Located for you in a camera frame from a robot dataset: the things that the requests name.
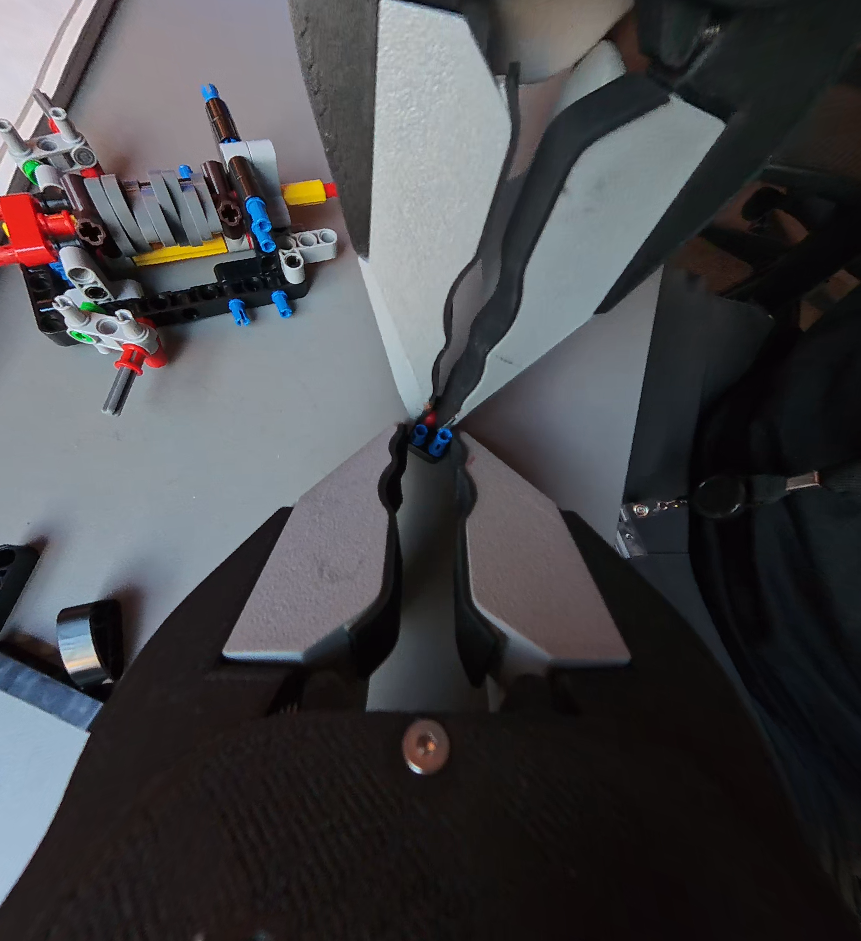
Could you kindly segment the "partly built lego assembly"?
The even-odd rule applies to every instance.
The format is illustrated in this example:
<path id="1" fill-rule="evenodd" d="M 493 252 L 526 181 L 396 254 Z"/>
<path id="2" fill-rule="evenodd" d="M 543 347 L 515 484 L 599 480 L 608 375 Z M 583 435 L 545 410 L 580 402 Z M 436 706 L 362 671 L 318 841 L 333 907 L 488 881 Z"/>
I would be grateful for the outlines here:
<path id="1" fill-rule="evenodd" d="M 0 119 L 22 192 L 0 196 L 0 267 L 17 268 L 39 331 L 102 354 L 116 375 L 102 407 L 119 416 L 138 376 L 168 355 L 161 327 L 272 305 L 284 318 L 307 268 L 333 260 L 338 234 L 295 230 L 291 207 L 337 198 L 334 183 L 283 184 L 272 142 L 246 140 L 214 85 L 201 88 L 219 159 L 142 181 L 102 171 L 65 109 L 32 98 L 48 132 L 23 138 Z"/>

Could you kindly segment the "black lego piece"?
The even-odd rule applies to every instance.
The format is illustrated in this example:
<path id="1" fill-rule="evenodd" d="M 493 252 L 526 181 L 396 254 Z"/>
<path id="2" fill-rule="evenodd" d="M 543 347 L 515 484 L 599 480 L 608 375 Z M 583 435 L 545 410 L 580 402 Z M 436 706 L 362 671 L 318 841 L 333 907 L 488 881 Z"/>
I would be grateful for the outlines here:
<path id="1" fill-rule="evenodd" d="M 446 456 L 452 439 L 453 433 L 447 427 L 417 422 L 411 430 L 409 452 L 435 464 Z"/>

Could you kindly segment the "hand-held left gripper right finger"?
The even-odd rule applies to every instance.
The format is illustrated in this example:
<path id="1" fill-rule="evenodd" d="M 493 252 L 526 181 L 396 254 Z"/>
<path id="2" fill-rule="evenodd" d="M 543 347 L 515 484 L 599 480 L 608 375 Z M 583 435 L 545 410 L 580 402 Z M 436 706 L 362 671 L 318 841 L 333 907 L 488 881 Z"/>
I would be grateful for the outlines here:
<path id="1" fill-rule="evenodd" d="M 558 506 L 469 435 L 454 438 L 453 454 L 456 643 L 471 685 L 627 665 Z"/>

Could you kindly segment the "black curved lego panel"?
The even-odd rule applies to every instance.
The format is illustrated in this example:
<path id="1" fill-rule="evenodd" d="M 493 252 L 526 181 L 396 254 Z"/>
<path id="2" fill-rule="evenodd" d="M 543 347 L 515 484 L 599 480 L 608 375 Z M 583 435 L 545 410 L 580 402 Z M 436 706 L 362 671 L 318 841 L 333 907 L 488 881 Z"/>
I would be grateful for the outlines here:
<path id="1" fill-rule="evenodd" d="M 60 665 L 0 642 L 0 692 L 79 731 L 89 732 L 123 675 L 123 614 L 117 599 L 59 612 Z"/>

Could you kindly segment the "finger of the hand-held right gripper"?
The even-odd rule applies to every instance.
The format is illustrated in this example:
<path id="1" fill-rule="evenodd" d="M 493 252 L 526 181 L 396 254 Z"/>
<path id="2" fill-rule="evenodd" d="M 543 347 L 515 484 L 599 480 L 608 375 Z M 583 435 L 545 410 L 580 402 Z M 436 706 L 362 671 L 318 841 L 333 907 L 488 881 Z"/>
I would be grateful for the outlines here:
<path id="1" fill-rule="evenodd" d="M 483 304 L 477 258 L 512 125 L 456 13 L 380 2 L 370 238 L 359 264 L 395 385 L 416 419 Z"/>
<path id="2" fill-rule="evenodd" d="M 725 129 L 629 74 L 610 41 L 577 63 L 514 195 L 438 422 L 463 419 L 600 310 Z"/>

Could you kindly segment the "black office chair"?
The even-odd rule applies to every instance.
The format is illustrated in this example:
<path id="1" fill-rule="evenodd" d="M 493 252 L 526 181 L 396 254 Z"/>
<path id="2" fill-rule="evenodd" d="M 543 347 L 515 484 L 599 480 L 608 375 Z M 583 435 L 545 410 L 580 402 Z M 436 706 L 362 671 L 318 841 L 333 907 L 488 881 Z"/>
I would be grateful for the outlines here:
<path id="1" fill-rule="evenodd" d="M 861 181 L 776 163 L 740 209 L 742 229 L 713 223 L 705 241 L 750 268 L 722 291 L 795 323 L 802 299 L 843 271 L 861 280 Z"/>

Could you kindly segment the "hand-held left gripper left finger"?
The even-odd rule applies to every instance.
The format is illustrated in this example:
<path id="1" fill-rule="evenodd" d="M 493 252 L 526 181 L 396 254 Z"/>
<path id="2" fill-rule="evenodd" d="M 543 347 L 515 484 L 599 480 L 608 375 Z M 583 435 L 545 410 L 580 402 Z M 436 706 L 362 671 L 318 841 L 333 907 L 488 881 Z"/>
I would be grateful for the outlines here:
<path id="1" fill-rule="evenodd" d="M 393 424 L 303 494 L 223 647 L 226 660 L 366 679 L 400 624 L 397 511 L 406 427 Z"/>

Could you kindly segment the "lego instruction booklet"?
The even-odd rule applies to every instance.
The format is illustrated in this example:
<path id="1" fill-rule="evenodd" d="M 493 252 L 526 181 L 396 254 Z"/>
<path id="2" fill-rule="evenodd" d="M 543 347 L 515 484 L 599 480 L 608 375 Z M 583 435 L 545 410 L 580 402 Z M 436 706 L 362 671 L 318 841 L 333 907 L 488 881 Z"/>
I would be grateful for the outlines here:
<path id="1" fill-rule="evenodd" d="M 67 108 L 102 35 L 112 1 L 0 1 L 0 124 L 24 143 Z M 29 187 L 0 128 L 0 197 Z"/>

